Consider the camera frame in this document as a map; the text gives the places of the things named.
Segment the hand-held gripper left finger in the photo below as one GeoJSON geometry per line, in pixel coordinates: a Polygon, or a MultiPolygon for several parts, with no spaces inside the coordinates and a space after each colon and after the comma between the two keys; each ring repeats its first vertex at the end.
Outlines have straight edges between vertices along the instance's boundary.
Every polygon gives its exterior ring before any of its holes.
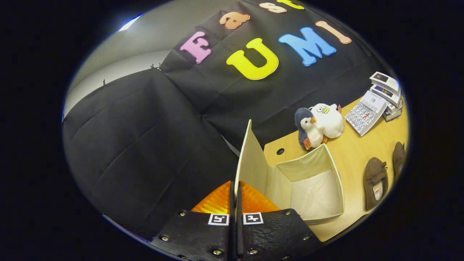
{"type": "Polygon", "coordinates": [[[180,209],[151,244],[188,261],[236,260],[234,182],[227,181],[193,209],[180,209]]]}

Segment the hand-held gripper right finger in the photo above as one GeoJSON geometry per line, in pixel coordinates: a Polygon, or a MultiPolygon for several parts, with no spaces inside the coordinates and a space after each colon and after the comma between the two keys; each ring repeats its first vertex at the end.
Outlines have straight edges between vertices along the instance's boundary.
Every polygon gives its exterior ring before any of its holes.
{"type": "Polygon", "coordinates": [[[244,212],[244,183],[236,195],[237,261],[302,261],[323,243],[296,210],[244,212]]]}

